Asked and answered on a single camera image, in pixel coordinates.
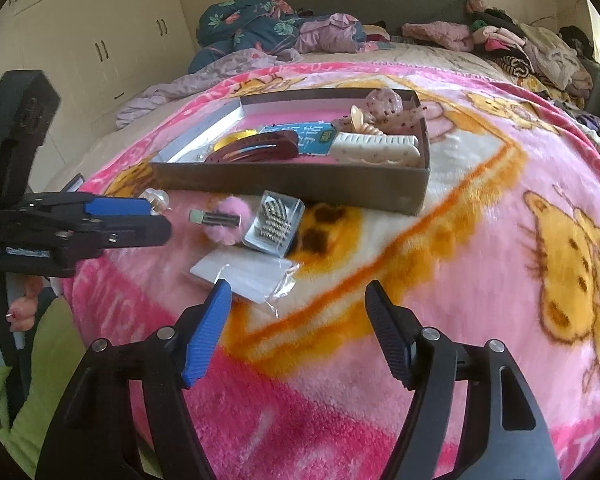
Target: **pink clothing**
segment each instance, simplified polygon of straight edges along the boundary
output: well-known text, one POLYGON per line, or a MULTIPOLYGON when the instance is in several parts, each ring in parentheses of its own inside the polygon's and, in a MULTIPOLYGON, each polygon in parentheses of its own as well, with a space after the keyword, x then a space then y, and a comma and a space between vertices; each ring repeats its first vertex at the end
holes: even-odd
POLYGON ((360 44, 355 40, 358 20, 349 14, 332 14, 326 20, 304 23, 296 50, 300 54, 309 52, 344 52, 355 54, 360 44))
POLYGON ((487 40, 486 43, 484 44, 484 49, 487 52, 491 52, 492 50, 500 50, 500 49, 508 50, 509 47, 498 40, 487 40))
POLYGON ((497 40, 506 47, 522 48, 526 41, 516 36, 506 28, 483 27, 476 30, 473 34, 475 44, 483 44, 488 40, 497 40))
POLYGON ((402 26, 402 36, 416 40, 433 41, 449 50, 456 52, 471 52, 474 40, 471 30, 466 25, 449 22, 433 22, 417 25, 405 23, 402 26))

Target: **pile of clothes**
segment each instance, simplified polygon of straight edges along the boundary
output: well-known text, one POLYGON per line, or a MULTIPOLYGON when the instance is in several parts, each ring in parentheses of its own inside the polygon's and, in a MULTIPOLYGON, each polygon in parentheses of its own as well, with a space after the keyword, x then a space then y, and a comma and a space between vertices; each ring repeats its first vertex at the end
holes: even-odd
POLYGON ((564 101, 551 100, 550 103, 576 121, 583 133, 592 140, 593 145, 600 154, 600 118, 589 114, 564 101))
POLYGON ((589 72, 579 56, 592 59, 593 46, 577 27, 560 33, 516 23, 501 9, 487 9, 482 0, 469 0, 470 27, 459 23, 405 23, 402 35, 419 43, 432 43, 458 52, 473 52, 497 64, 517 79, 519 86, 547 99, 584 106, 593 88, 589 72))
POLYGON ((313 16, 296 12, 283 0, 231 0, 210 6, 200 17, 196 39, 202 49, 189 74, 228 54, 255 48, 277 55, 295 49, 309 52, 357 53, 391 48, 389 43, 370 43, 355 17, 337 13, 313 16))

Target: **cardboard box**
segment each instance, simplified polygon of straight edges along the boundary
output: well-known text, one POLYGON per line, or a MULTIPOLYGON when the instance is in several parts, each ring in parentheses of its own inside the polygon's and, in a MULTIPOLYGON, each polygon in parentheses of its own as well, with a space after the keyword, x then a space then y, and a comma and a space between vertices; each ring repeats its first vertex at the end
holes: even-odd
MULTIPOLYGON (((204 164, 200 155, 196 155, 201 146, 228 133, 252 128, 258 122, 263 126, 331 121, 345 116, 352 105, 363 105, 370 91, 370 88, 320 88, 230 99, 152 159, 150 165, 154 176, 166 190, 245 195, 260 195, 265 190, 272 190, 304 202, 351 205, 415 216, 422 209, 429 183, 429 135, 424 119, 412 132, 418 137, 420 150, 417 168, 287 162, 204 164)), ((420 106, 416 92, 395 91, 402 97, 405 109, 420 106)))

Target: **pink pom pom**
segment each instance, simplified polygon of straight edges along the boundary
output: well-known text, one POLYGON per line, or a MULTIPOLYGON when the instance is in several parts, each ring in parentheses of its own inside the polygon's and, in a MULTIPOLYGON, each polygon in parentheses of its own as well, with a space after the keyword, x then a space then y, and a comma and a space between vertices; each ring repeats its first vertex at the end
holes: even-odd
POLYGON ((214 209, 215 213, 226 213, 229 215, 238 215, 240 217, 240 227, 222 227, 218 225, 205 225, 203 231, 205 235, 217 244, 235 245, 248 231, 253 221, 251 208, 244 200, 237 196, 229 196, 222 200, 214 209))

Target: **plastic bag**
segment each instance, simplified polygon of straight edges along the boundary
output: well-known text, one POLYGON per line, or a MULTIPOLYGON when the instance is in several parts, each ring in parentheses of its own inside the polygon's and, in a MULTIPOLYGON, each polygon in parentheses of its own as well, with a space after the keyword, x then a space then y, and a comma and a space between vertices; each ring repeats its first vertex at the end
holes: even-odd
POLYGON ((189 275, 209 286, 227 280, 234 294, 277 318, 280 313, 276 304, 294 288, 294 274, 299 268, 299 264, 285 258, 245 247, 220 247, 191 267, 189 275))

